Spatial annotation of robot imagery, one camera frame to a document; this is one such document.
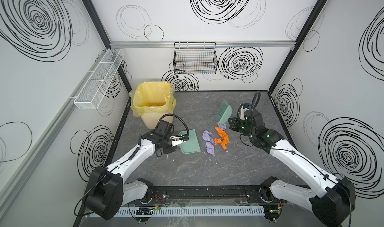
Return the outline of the purple paper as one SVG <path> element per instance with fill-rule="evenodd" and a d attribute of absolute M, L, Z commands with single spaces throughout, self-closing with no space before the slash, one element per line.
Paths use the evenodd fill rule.
<path fill-rule="evenodd" d="M 211 137 L 211 132 L 204 131 L 202 138 L 206 142 L 206 151 L 208 154 L 214 156 L 215 155 L 215 147 L 214 147 L 214 139 Z"/>

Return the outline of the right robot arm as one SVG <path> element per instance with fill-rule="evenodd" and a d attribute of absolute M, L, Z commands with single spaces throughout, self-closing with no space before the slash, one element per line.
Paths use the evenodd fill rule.
<path fill-rule="evenodd" d="M 265 151 L 280 160 L 307 184 L 307 188 L 269 177 L 259 188 L 265 203 L 285 200 L 309 210 L 327 227 L 339 227 L 351 220 L 355 210 L 355 186 L 323 170 L 296 150 L 279 132 L 268 129 L 256 107 L 261 93 L 251 103 L 241 104 L 235 117 L 229 118 L 230 129 L 249 139 L 249 146 Z"/>

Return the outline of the purple paper ball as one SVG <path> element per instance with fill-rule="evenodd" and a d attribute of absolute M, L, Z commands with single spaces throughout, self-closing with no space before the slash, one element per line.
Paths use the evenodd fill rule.
<path fill-rule="evenodd" d="M 226 124 L 220 124 L 220 123 L 217 123 L 217 126 L 219 129 L 221 129 L 222 131 L 225 131 L 226 128 L 227 128 L 227 125 Z"/>

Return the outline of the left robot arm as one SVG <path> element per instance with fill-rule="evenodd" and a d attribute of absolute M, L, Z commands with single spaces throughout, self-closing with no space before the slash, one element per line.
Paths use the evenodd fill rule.
<path fill-rule="evenodd" d="M 138 143 L 120 159 L 107 167 L 96 167 L 90 175 L 79 204 L 89 209 L 92 214 L 110 220 L 121 206 L 134 201 L 150 203 L 154 196 L 151 182 L 139 178 L 127 184 L 126 180 L 157 151 L 163 154 L 172 153 L 178 145 L 189 140 L 190 129 L 187 124 L 182 121 L 186 133 L 175 136 L 174 125 L 165 121 L 168 116 L 169 114 L 161 116 L 155 128 L 139 136 Z"/>

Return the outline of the green hand brush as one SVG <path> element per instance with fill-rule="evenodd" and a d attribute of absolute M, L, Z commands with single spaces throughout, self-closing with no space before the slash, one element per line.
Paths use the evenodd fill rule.
<path fill-rule="evenodd" d="M 227 101 L 223 101 L 217 114 L 215 115 L 216 120 L 220 125 L 224 125 L 228 122 L 233 112 L 232 107 Z"/>

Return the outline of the orange paper scraps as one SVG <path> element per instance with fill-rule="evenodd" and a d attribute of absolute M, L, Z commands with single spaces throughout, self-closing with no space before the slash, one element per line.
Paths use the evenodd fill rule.
<path fill-rule="evenodd" d="M 220 144 L 223 149 L 227 149 L 227 144 L 230 142 L 228 134 L 221 130 L 219 127 L 215 127 L 215 130 L 217 131 L 217 134 L 220 136 L 220 138 L 215 138 L 214 142 L 215 145 Z"/>

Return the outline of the green dustpan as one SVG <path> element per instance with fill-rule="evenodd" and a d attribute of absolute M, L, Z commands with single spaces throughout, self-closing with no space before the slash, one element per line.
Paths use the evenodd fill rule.
<path fill-rule="evenodd" d="M 190 130 L 189 140 L 179 145 L 183 154 L 194 154 L 201 152 L 198 137 L 195 130 Z"/>

